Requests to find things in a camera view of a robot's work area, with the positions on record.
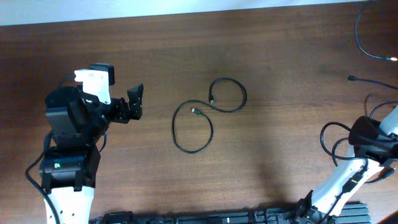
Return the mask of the black cable gold plugs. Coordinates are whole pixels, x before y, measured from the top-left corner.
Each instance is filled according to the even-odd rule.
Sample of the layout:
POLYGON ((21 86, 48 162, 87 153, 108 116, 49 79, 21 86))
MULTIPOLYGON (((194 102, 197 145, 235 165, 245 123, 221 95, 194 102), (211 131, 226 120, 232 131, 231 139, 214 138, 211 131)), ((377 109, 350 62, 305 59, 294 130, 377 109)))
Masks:
POLYGON ((209 127, 210 127, 210 136, 208 138, 208 141, 206 142, 206 144, 204 146, 202 146, 199 149, 193 150, 193 151, 184 149, 178 143, 177 133, 176 133, 176 129, 175 129, 175 127, 176 127, 175 122, 176 122, 176 119, 177 119, 178 112, 184 106, 187 106, 188 104, 192 104, 192 103, 198 103, 198 104, 201 104, 203 106, 206 106, 206 107, 210 108, 211 110, 215 110, 215 111, 218 111, 220 113, 228 113, 228 114, 237 113, 238 111, 241 111, 246 106, 246 103, 248 102, 247 89, 245 88, 245 86, 242 83, 240 83, 239 81, 237 81, 237 80, 235 80, 233 78, 228 78, 228 77, 217 78, 209 86, 208 101, 209 101, 209 103, 205 103, 204 101, 200 101, 200 100, 187 100, 187 101, 184 101, 182 104, 180 104, 175 109, 175 111, 173 113, 173 116, 172 116, 171 132, 172 132, 173 143, 174 143, 175 147, 178 150, 180 150, 180 151, 182 151, 182 152, 184 152, 186 154, 198 154, 199 152, 204 151, 211 144, 211 142, 213 140, 213 137, 214 137, 214 127, 213 127, 213 123, 211 122, 211 119, 206 114, 202 113, 200 110, 198 110, 196 108, 192 108, 191 112, 193 114, 195 114, 197 116, 202 116, 208 121, 208 124, 209 124, 209 127), (243 94, 243 99, 242 99, 241 104, 237 108, 232 109, 232 110, 223 110, 221 108, 217 108, 217 107, 214 106, 215 97, 213 95, 213 87, 219 82, 232 82, 232 83, 236 84, 239 87, 239 89, 241 90, 241 92, 243 94))

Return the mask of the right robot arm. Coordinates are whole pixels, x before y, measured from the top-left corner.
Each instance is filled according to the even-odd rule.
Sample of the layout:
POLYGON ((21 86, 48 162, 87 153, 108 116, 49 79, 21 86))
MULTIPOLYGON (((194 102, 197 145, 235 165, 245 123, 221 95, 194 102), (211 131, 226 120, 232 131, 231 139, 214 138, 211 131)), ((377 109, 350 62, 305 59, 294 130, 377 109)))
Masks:
POLYGON ((359 117, 352 127, 329 122, 320 133, 322 149, 341 162, 321 186, 301 199, 293 217, 294 223, 336 223, 347 201, 370 177, 397 160, 397 108, 382 121, 359 117), (345 156, 337 156, 325 146, 325 131, 339 126, 349 132, 345 156))

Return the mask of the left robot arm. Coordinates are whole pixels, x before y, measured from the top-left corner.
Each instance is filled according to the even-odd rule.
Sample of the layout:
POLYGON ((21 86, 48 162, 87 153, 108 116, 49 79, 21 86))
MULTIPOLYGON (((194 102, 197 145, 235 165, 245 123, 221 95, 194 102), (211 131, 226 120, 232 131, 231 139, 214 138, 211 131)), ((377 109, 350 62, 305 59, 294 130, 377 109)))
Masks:
POLYGON ((114 67, 94 63, 75 70, 78 86, 60 85, 45 99, 51 126, 40 164, 47 223, 88 223, 101 159, 96 143, 111 123, 127 124, 142 116, 144 85, 127 90, 127 98, 112 98, 114 67))

